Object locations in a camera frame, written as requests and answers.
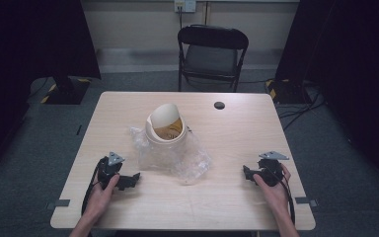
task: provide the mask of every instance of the forearm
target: forearm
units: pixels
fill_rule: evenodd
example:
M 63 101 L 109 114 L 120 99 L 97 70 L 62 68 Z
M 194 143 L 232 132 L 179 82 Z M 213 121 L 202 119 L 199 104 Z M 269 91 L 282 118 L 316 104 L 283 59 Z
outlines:
M 73 229 L 72 233 L 70 233 L 70 237 L 87 237 L 92 227 L 94 226 L 97 220 L 88 215 L 82 215 Z
M 287 209 L 276 209 L 272 213 L 278 225 L 278 230 L 281 237 L 299 236 Z

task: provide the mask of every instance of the wrist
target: wrist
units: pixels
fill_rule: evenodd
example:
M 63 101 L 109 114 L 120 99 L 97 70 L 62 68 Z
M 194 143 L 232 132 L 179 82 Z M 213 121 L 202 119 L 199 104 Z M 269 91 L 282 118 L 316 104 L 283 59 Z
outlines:
M 280 226 L 282 223 L 291 223 L 290 213 L 287 208 L 281 207 L 278 209 L 274 209 L 272 211 L 272 214 L 278 226 Z
M 83 237 L 88 236 L 92 227 L 96 223 L 96 219 L 88 213 L 84 213 L 76 224 L 75 228 L 70 233 L 70 237 Z
M 96 215 L 93 215 L 89 212 L 86 212 L 82 215 L 81 219 L 89 224 L 89 225 L 94 225 L 98 221 L 98 217 Z
M 275 218 L 282 218 L 282 217 L 285 217 L 285 216 L 290 216 L 290 213 L 288 211 L 288 206 L 286 205 L 278 205 L 278 206 L 275 206 L 274 208 L 271 209 L 272 210 L 272 214 L 273 216 L 275 216 Z

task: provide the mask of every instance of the gray carpet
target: gray carpet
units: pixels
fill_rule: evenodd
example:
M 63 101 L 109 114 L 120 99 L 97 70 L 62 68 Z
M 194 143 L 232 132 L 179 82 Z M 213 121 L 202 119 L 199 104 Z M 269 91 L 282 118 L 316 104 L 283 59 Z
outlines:
M 275 70 L 244 70 L 240 93 L 263 93 Z M 42 105 L 52 85 L 32 85 L 24 124 L 4 153 L 0 165 L 0 236 L 67 236 L 51 228 L 46 208 L 63 189 L 99 96 L 105 91 L 177 91 L 178 72 L 103 74 L 94 80 L 80 106 Z M 231 92 L 225 84 L 184 82 L 183 91 Z M 316 89 L 310 88 L 311 97 Z M 280 115 L 303 106 L 276 105 Z M 294 117 L 283 118 L 286 126 Z M 302 236 L 379 236 L 379 172 L 348 143 L 341 121 L 326 106 L 305 113 L 285 131 L 308 198 L 316 228 Z M 114 236 L 97 230 L 94 236 Z M 278 236 L 262 232 L 262 236 Z

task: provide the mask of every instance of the chair backrest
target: chair backrest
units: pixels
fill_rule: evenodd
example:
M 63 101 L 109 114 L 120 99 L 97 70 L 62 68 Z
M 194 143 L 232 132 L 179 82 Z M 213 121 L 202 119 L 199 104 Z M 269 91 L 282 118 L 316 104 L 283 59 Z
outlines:
M 178 32 L 178 42 L 180 46 L 185 43 L 244 50 L 249 45 L 249 40 L 245 34 L 236 29 L 206 25 L 191 25 L 182 28 Z

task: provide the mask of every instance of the chair seat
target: chair seat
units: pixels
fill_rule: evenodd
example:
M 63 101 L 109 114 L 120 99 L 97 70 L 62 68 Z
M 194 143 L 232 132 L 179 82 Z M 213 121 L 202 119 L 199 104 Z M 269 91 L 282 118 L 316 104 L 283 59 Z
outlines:
M 235 76 L 237 56 L 236 49 L 190 45 L 184 70 L 188 73 Z

